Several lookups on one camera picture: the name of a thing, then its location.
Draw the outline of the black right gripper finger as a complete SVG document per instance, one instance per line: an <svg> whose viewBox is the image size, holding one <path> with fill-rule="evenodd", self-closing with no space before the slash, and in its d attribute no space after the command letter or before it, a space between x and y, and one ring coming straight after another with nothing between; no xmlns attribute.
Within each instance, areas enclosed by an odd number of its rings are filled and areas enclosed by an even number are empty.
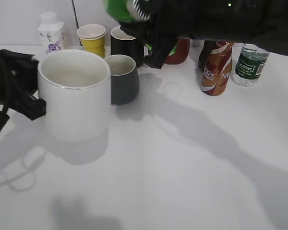
<svg viewBox="0 0 288 230"><path fill-rule="evenodd" d="M145 42L148 48L148 55L144 57L144 63L151 68L162 68L165 60L178 41L178 38L161 38L154 43Z"/></svg>

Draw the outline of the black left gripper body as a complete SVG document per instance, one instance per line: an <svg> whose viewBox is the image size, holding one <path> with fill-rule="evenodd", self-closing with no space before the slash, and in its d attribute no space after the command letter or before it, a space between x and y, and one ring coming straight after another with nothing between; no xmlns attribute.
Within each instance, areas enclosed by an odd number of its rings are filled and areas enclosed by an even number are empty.
<svg viewBox="0 0 288 230"><path fill-rule="evenodd" d="M38 90L39 61L32 54L0 49L0 105L30 120L46 114L46 102L34 97Z"/></svg>

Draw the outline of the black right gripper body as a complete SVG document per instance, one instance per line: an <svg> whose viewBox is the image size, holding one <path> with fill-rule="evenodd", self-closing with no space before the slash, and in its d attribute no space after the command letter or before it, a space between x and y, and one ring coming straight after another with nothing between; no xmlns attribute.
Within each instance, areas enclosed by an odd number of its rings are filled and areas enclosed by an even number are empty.
<svg viewBox="0 0 288 230"><path fill-rule="evenodd" d="M162 16L161 38L218 40L220 22L219 0L174 0Z"/></svg>

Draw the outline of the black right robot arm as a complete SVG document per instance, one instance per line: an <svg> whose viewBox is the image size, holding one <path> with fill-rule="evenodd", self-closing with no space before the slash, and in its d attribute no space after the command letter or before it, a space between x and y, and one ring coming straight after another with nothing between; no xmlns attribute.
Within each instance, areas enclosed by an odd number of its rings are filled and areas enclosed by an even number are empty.
<svg viewBox="0 0 288 230"><path fill-rule="evenodd" d="M122 30L150 45L145 64L159 69L179 39L253 44L288 56L288 0L134 0Z"/></svg>

